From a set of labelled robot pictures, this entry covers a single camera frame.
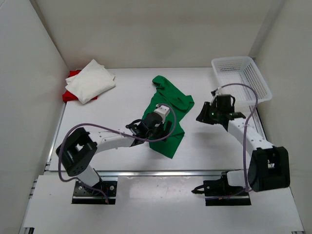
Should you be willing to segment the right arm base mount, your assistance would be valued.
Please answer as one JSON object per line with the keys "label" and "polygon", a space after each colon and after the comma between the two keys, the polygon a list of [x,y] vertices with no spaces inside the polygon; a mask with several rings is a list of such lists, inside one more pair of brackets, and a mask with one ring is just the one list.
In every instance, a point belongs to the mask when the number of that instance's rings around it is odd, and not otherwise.
{"label": "right arm base mount", "polygon": [[191,192],[205,196],[206,206],[250,206],[249,193],[242,186],[232,186],[228,182],[228,171],[222,172],[219,179],[203,180],[203,184]]}

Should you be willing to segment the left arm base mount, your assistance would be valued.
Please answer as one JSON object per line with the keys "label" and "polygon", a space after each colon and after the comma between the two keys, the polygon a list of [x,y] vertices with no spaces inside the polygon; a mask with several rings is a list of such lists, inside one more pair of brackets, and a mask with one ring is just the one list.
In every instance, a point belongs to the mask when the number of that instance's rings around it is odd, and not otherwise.
{"label": "left arm base mount", "polygon": [[95,189],[91,189],[76,181],[72,204],[83,205],[115,205],[117,195],[117,179],[101,181]]}

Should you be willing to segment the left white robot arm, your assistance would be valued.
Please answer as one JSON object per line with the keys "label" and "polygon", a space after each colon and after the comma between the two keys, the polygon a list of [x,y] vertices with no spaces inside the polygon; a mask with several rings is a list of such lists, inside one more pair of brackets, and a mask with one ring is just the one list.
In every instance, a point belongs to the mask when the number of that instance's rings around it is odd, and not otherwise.
{"label": "left white robot arm", "polygon": [[57,147],[58,166],[64,167],[69,178],[80,181],[91,195],[97,195],[103,189],[103,181],[90,165],[92,158],[111,149],[165,141],[175,127],[167,120],[169,112],[168,109],[156,109],[126,125],[125,131],[102,128],[100,132],[90,132],[85,124],[80,124]]}

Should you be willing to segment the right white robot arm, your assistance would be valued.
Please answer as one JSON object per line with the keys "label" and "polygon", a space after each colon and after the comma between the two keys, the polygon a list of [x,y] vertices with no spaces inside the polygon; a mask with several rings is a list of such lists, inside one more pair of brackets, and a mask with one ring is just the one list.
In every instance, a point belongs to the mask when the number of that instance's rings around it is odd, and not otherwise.
{"label": "right white robot arm", "polygon": [[250,156],[244,180],[255,192],[287,188],[290,186],[289,154],[285,147],[276,147],[264,139],[234,109],[235,98],[217,95],[212,102],[204,102],[196,121],[223,128],[243,146],[243,153]]}

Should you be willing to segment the white t shirt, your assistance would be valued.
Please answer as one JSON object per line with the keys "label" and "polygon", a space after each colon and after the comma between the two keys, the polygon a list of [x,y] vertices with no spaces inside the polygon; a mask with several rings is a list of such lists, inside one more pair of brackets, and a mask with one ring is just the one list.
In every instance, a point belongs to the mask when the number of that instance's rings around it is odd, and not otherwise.
{"label": "white t shirt", "polygon": [[81,104],[86,104],[96,96],[114,88],[115,77],[115,74],[93,59],[73,78],[66,79],[65,89],[76,96]]}

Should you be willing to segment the red t shirt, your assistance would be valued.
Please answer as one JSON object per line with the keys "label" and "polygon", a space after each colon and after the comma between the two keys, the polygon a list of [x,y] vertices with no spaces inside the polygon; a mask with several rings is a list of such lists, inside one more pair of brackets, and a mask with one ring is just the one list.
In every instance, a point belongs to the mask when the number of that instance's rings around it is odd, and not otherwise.
{"label": "red t shirt", "polygon": [[[73,78],[74,76],[76,76],[80,72],[81,72],[81,70],[70,71],[68,78]],[[70,93],[69,91],[66,90],[65,93],[62,95],[62,100],[63,100],[64,103],[67,103],[69,101],[78,100],[78,98],[75,95],[73,95],[72,93]]]}

